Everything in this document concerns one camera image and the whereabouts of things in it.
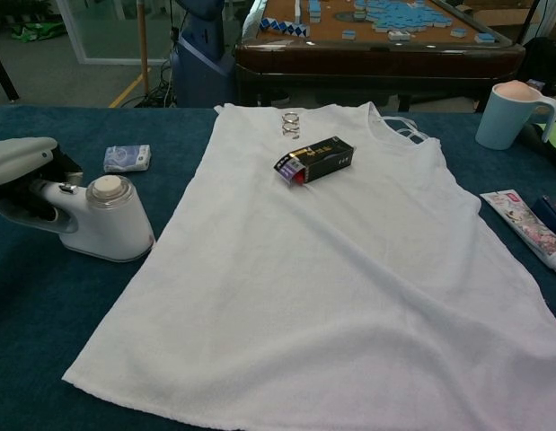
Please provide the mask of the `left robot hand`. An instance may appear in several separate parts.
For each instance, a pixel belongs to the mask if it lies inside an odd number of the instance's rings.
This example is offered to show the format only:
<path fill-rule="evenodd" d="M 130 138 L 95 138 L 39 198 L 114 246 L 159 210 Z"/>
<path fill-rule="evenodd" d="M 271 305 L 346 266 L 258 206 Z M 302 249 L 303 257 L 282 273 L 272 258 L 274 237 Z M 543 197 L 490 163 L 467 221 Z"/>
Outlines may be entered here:
<path fill-rule="evenodd" d="M 78 186 L 83 169 L 52 137 L 0 141 L 0 214 L 17 223 L 53 222 L 58 211 L 43 195 L 46 186 Z"/>

